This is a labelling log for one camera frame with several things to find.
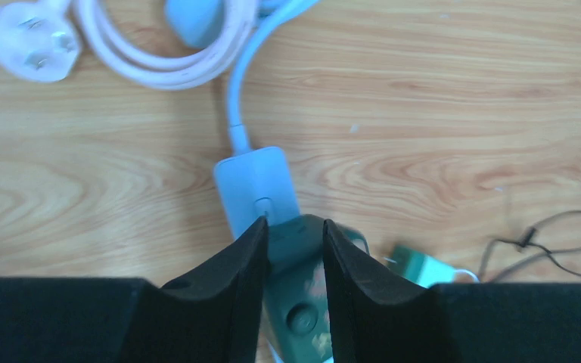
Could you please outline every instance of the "power plug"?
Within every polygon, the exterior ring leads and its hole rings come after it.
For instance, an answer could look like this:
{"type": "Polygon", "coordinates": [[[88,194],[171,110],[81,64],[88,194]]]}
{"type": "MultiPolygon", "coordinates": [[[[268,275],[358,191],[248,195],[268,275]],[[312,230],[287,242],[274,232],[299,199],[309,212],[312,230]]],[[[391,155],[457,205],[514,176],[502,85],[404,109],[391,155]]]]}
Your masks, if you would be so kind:
{"type": "Polygon", "coordinates": [[[14,2],[0,7],[0,66],[21,79],[67,77],[82,46],[66,12],[70,1],[14,2]]]}

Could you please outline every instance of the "light blue object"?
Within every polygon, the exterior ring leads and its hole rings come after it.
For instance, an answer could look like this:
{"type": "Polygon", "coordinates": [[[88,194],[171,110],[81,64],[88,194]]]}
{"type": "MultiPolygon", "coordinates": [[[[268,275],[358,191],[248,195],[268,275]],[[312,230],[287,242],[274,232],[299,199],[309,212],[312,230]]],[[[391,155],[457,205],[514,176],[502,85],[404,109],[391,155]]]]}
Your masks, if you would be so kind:
{"type": "Polygon", "coordinates": [[[413,282],[428,289],[435,284],[451,283],[454,280],[455,267],[426,255],[422,270],[417,280],[413,282]]]}
{"type": "Polygon", "coordinates": [[[264,147],[215,165],[215,184],[234,238],[260,216],[278,225],[301,216],[284,151],[264,147]]]}
{"type": "Polygon", "coordinates": [[[273,34],[276,29],[287,21],[299,16],[304,11],[309,10],[319,0],[287,0],[278,9],[272,12],[259,25],[257,31],[250,37],[244,49],[241,51],[231,77],[228,80],[228,91],[226,92],[226,116],[228,117],[228,134],[235,155],[248,152],[250,142],[246,128],[241,120],[241,88],[244,85],[244,77],[250,66],[250,62],[257,54],[264,42],[273,34]]]}
{"type": "Polygon", "coordinates": [[[202,49],[212,44],[222,32],[222,0],[166,0],[166,20],[188,47],[202,49]]]}
{"type": "Polygon", "coordinates": [[[288,1],[289,0],[261,0],[259,2],[259,15],[263,17],[271,14],[288,1]]]}

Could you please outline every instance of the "white power cable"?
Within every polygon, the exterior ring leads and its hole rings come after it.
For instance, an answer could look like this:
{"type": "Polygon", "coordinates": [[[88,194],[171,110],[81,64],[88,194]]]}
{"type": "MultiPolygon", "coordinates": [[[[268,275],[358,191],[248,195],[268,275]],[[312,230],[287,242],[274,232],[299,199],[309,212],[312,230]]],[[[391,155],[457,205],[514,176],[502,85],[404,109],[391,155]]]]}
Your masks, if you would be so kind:
{"type": "Polygon", "coordinates": [[[469,275],[469,277],[471,277],[473,279],[474,282],[479,283],[480,282],[480,278],[477,277],[476,274],[474,274],[471,270],[467,270],[466,268],[457,268],[455,270],[456,274],[465,274],[465,275],[469,275]]]}
{"type": "Polygon", "coordinates": [[[73,9],[92,50],[112,70],[151,88],[179,90],[202,85],[226,71],[250,36],[257,0],[225,0],[225,21],[217,40],[187,57],[148,54],[126,40],[98,0],[75,0],[73,9]]]}

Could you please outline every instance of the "plug prong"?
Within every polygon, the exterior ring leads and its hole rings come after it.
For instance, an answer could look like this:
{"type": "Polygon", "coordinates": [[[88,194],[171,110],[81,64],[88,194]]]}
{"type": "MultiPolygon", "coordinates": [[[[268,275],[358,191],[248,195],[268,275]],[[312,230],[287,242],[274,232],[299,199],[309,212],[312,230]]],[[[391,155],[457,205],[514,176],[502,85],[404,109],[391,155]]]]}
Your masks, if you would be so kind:
{"type": "Polygon", "coordinates": [[[35,70],[40,70],[48,63],[48,58],[43,54],[31,53],[26,57],[24,63],[28,67],[32,67],[35,70]]]}
{"type": "Polygon", "coordinates": [[[43,19],[39,19],[38,17],[33,17],[32,19],[26,20],[19,24],[20,27],[25,28],[27,30],[34,29],[38,26],[43,24],[43,19]]]}

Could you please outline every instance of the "thin black cable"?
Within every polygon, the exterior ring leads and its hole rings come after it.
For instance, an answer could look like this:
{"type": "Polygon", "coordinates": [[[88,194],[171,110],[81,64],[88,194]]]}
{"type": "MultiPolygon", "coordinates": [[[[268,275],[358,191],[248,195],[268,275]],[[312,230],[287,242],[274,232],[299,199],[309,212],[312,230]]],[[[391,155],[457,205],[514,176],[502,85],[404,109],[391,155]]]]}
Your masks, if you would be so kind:
{"type": "MultiPolygon", "coordinates": [[[[553,251],[551,254],[552,255],[561,255],[561,254],[569,254],[569,253],[581,253],[581,247],[577,247],[577,248],[570,248],[570,249],[565,249],[565,250],[555,250],[553,251]]],[[[531,265],[535,262],[538,262],[539,260],[545,258],[547,256],[546,253],[537,253],[533,256],[529,256],[519,262],[516,262],[515,264],[507,267],[506,269],[502,270],[499,274],[497,274],[494,278],[492,278],[489,282],[497,282],[500,280],[503,280],[504,278],[506,278],[509,275],[514,274],[515,272],[520,271],[522,268],[527,267],[528,265],[531,265]]]]}
{"type": "Polygon", "coordinates": [[[549,225],[549,224],[555,222],[556,220],[563,218],[565,216],[572,216],[572,215],[579,215],[579,214],[581,214],[581,210],[569,210],[566,212],[562,212],[562,213],[558,213],[556,215],[550,216],[546,219],[543,219],[542,221],[535,223],[532,227],[527,229],[525,234],[523,234],[523,236],[519,240],[508,240],[508,239],[504,239],[504,238],[494,238],[493,240],[491,240],[489,242],[489,244],[486,246],[486,248],[484,250],[484,253],[482,255],[482,259],[480,262],[480,268],[478,269],[477,276],[480,278],[480,280],[483,281],[483,277],[484,277],[484,274],[486,272],[486,267],[489,263],[489,259],[491,258],[491,255],[493,253],[493,249],[495,248],[497,243],[504,243],[504,244],[512,244],[512,245],[518,246],[519,250],[522,250],[522,249],[527,248],[527,247],[535,247],[535,248],[541,249],[543,252],[538,253],[534,256],[528,257],[526,259],[523,259],[522,261],[519,261],[519,262],[507,267],[505,270],[501,271],[497,276],[495,276],[490,282],[500,281],[503,278],[515,273],[516,271],[519,271],[522,268],[525,268],[528,265],[539,261],[542,258],[548,258],[549,260],[551,260],[551,262],[553,262],[554,265],[556,265],[556,267],[560,268],[561,270],[563,270],[565,272],[568,272],[572,275],[575,275],[575,276],[578,276],[581,278],[581,273],[564,267],[561,263],[559,263],[553,257],[553,255],[555,255],[555,254],[579,253],[579,252],[581,252],[581,247],[565,249],[565,250],[551,251],[549,248],[544,247],[541,244],[536,244],[533,242],[533,238],[537,235],[540,228],[543,228],[546,225],[549,225]]]}

